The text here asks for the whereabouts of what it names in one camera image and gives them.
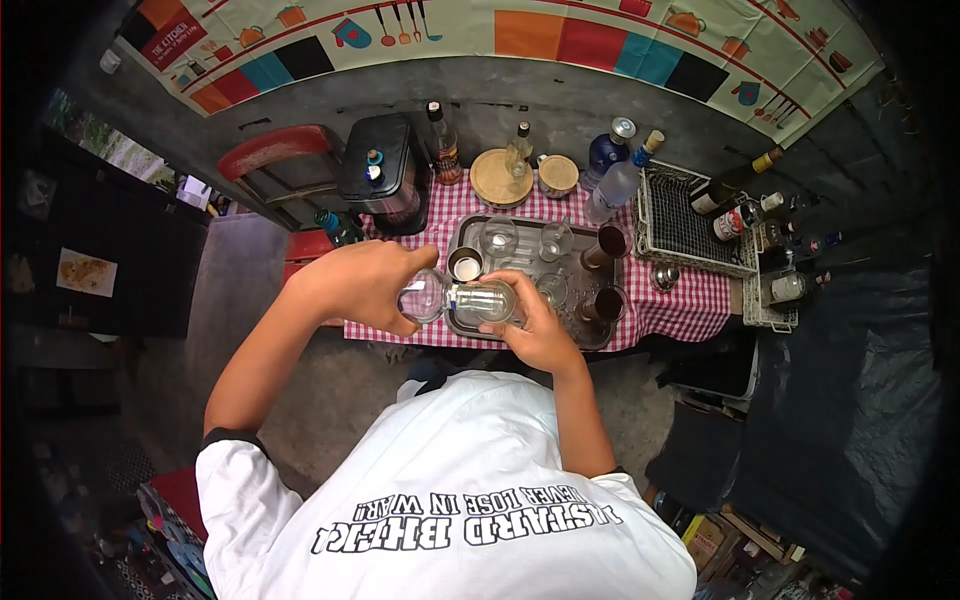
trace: hand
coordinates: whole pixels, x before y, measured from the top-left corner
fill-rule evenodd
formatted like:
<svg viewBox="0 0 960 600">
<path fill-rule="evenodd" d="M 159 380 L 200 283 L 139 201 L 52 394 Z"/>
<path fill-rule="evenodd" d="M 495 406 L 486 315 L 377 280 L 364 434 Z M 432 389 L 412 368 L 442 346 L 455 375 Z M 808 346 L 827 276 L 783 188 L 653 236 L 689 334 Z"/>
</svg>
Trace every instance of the hand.
<svg viewBox="0 0 960 600">
<path fill-rule="evenodd" d="M 584 363 L 583 354 L 570 339 L 557 313 L 527 275 L 507 269 L 480 277 L 481 281 L 487 279 L 500 279 L 514 288 L 516 315 L 523 322 L 523 328 L 509 323 L 484 323 L 480 331 L 495 334 L 534 369 L 556 375 Z"/>
<path fill-rule="evenodd" d="M 396 308 L 400 290 L 420 269 L 437 265 L 437 247 L 410 250 L 397 242 L 369 240 L 325 254 L 297 271 L 287 288 L 319 325 L 339 317 L 402 337 L 420 330 Z"/>
</svg>

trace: concrete floor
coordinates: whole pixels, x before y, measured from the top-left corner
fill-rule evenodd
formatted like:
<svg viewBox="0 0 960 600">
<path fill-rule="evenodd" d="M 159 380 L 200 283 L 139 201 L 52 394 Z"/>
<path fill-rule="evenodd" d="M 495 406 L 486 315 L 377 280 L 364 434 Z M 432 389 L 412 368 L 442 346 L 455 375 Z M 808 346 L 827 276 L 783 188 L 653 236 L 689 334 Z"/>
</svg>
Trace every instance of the concrete floor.
<svg viewBox="0 0 960 600">
<path fill-rule="evenodd" d="M 120 375 L 124 416 L 158 472 L 193 464 L 204 407 L 217 377 L 281 285 L 288 233 L 255 214 L 216 219 L 197 276 L 186 340 L 146 340 L 135 374 Z M 287 484 L 317 488 L 395 399 L 412 358 L 390 365 L 382 348 L 313 336 L 260 431 Z M 673 419 L 673 395 L 658 390 L 647 355 L 590 366 L 597 401 L 619 463 L 646 486 Z"/>
</svg>

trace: white wire basket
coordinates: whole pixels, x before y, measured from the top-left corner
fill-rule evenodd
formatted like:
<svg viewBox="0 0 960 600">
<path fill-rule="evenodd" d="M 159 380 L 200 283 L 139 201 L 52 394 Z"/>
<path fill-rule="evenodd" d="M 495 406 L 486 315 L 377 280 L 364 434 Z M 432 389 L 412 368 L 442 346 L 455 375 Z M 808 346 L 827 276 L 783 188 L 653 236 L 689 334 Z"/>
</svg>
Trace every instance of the white wire basket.
<svg viewBox="0 0 960 600">
<path fill-rule="evenodd" d="M 713 222 L 690 207 L 690 191 L 709 178 L 681 167 L 651 160 L 640 170 L 634 203 L 634 255 L 746 278 L 756 273 L 754 242 L 721 242 Z"/>
<path fill-rule="evenodd" d="M 753 247 L 755 272 L 743 280 L 743 324 L 754 327 L 770 327 L 777 333 L 791 333 L 799 322 L 796 308 L 779 312 L 773 308 L 763 306 L 760 292 L 760 268 L 758 254 L 763 253 L 763 245 L 760 243 L 759 228 L 754 225 L 747 229 L 743 234 L 743 244 L 745 247 Z M 784 276 L 793 273 L 795 269 L 788 267 L 780 271 Z"/>
</svg>

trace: red and white checkered tablecloth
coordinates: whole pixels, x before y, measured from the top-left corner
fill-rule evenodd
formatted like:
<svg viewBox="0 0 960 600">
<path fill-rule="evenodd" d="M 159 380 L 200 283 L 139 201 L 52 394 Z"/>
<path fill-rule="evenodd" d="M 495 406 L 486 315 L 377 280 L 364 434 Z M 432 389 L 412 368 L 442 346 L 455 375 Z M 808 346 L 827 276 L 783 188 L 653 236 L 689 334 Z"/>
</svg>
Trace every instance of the red and white checkered tablecloth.
<svg viewBox="0 0 960 600">
<path fill-rule="evenodd" d="M 469 173 L 456 185 L 440 185 L 434 182 L 431 190 L 430 213 L 426 229 L 417 235 L 405 235 L 397 241 L 408 248 L 433 244 L 440 251 L 438 268 L 445 271 L 446 248 L 460 219 L 475 213 L 509 217 L 527 217 L 547 221 L 570 218 L 571 225 L 592 227 L 583 216 L 583 205 L 588 193 L 577 186 L 567 200 L 556 201 L 543 196 L 534 183 L 533 192 L 527 201 L 510 210 L 494 210 L 481 203 L 473 195 Z M 614 217 L 633 231 L 630 214 L 626 209 Z M 372 218 L 364 217 L 365 231 L 370 237 L 384 237 L 373 228 Z M 624 291 L 633 301 L 629 312 L 617 324 L 611 342 L 601 351 L 613 352 L 629 348 L 639 339 L 651 333 L 660 333 L 684 342 L 699 342 L 716 335 L 730 316 L 730 282 L 726 277 L 681 268 L 680 280 L 670 294 L 659 294 L 650 285 L 650 269 L 653 264 L 628 256 L 624 259 Z M 400 338 L 379 329 L 347 321 L 344 337 L 350 340 L 373 340 L 395 344 L 426 346 L 452 346 L 457 348 L 506 349 L 503 342 L 480 340 L 458 335 L 446 326 L 445 319 L 423 326 L 416 335 Z"/>
</svg>

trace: white t-shirt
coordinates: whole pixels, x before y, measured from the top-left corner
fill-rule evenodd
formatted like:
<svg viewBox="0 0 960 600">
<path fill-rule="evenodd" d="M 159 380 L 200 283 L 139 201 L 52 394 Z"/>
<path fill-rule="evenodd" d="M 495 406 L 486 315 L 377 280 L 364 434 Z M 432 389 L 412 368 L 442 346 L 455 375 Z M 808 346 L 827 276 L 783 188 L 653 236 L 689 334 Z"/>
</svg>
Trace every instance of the white t-shirt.
<svg viewBox="0 0 960 600">
<path fill-rule="evenodd" d="M 305 502 L 254 444 L 200 453 L 221 600 L 693 595 L 692 559 L 630 476 L 562 469 L 550 390 L 504 372 L 421 385 Z"/>
</svg>

